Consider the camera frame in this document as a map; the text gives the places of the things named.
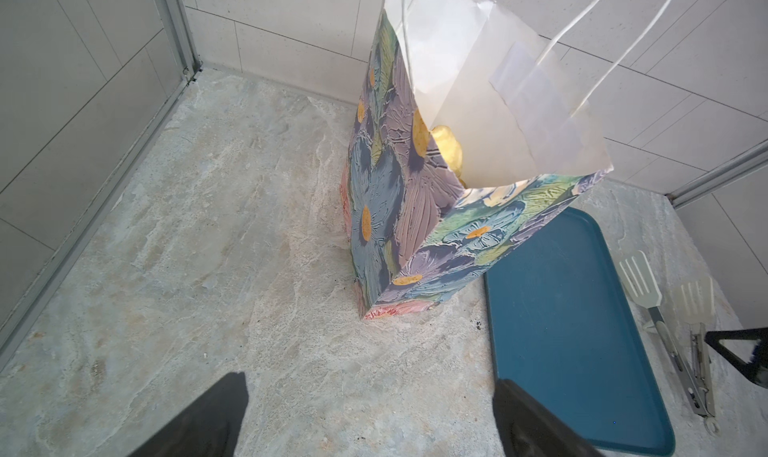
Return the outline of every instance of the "spatula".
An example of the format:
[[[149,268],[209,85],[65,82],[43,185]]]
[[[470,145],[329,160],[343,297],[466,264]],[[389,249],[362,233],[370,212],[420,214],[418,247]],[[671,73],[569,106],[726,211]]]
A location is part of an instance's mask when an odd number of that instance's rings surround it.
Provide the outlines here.
[[[681,285],[673,292],[672,299],[682,320],[690,325],[690,366],[694,369],[696,383],[704,393],[706,411],[715,417],[710,355],[709,349],[704,343],[706,326],[712,325],[715,318],[712,277],[706,276]],[[707,429],[716,431],[716,423],[712,423],[712,429],[708,424]]]
[[[624,285],[624,289],[637,305],[648,309],[650,318],[654,321],[656,330],[661,337],[661,342],[667,350],[667,355],[672,361],[672,366],[677,374],[677,379],[683,386],[683,390],[688,398],[688,403],[694,413],[698,415],[708,415],[703,396],[699,386],[696,385],[694,373],[685,360],[680,356],[678,350],[680,346],[667,328],[664,317],[661,315],[661,291],[656,283],[654,273],[650,270],[648,258],[643,251],[634,251],[624,260],[619,262],[619,278]]]

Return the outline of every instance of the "blue tray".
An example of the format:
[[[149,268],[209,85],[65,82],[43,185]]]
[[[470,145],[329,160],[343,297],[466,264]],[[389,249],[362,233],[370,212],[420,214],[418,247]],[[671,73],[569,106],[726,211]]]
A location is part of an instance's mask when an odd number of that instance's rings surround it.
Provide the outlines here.
[[[671,455],[664,402],[608,246],[568,208],[485,274],[497,379],[593,445]]]

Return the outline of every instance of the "gray countertop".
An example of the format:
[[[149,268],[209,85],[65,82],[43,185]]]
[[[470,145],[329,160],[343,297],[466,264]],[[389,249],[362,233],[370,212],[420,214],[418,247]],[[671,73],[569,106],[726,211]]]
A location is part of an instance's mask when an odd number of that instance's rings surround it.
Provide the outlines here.
[[[5,452],[122,457],[245,372],[238,455],[500,455],[481,279],[425,313],[357,316],[338,193],[354,111],[206,69],[0,374]],[[665,293],[707,272],[658,194],[608,181],[575,207],[614,258],[645,251]],[[716,306],[715,328],[740,327],[719,288]],[[640,336],[675,455],[768,449],[768,389],[713,353],[711,437]]]

